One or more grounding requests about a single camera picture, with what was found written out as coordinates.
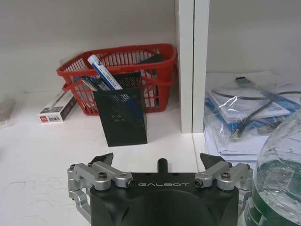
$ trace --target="black rod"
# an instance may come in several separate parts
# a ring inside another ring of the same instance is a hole
[[[166,159],[158,160],[158,173],[168,173],[168,162]]]

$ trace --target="silver bracket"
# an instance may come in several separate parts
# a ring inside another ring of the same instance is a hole
[[[90,188],[94,186],[97,191],[105,191],[111,187],[111,180],[117,187],[129,188],[134,185],[131,173],[119,171],[101,161],[89,164],[80,163],[71,165],[68,173],[69,197],[76,203],[77,210],[91,223],[91,208],[87,195],[90,196]]]
[[[211,187],[212,181],[217,180],[217,187],[224,191],[239,189],[238,215],[246,206],[246,200],[252,194],[253,170],[247,164],[239,163],[232,167],[229,162],[220,161],[204,172],[195,174],[195,185],[198,188]]]

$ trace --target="water bottle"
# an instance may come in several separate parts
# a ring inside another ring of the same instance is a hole
[[[247,226],[301,225],[301,110],[286,119],[261,150]]]

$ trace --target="marker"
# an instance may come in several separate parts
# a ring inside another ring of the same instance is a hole
[[[108,85],[111,90],[122,89],[119,83],[114,79],[108,69],[103,65],[103,63],[97,58],[96,55],[91,55],[88,58],[88,62],[97,71],[103,81]]]

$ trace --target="plastic bag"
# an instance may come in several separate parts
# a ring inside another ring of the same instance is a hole
[[[217,143],[225,150],[235,142],[267,136],[300,107],[301,86],[266,84],[258,86],[245,77],[215,88],[206,95],[205,127],[210,126]]]

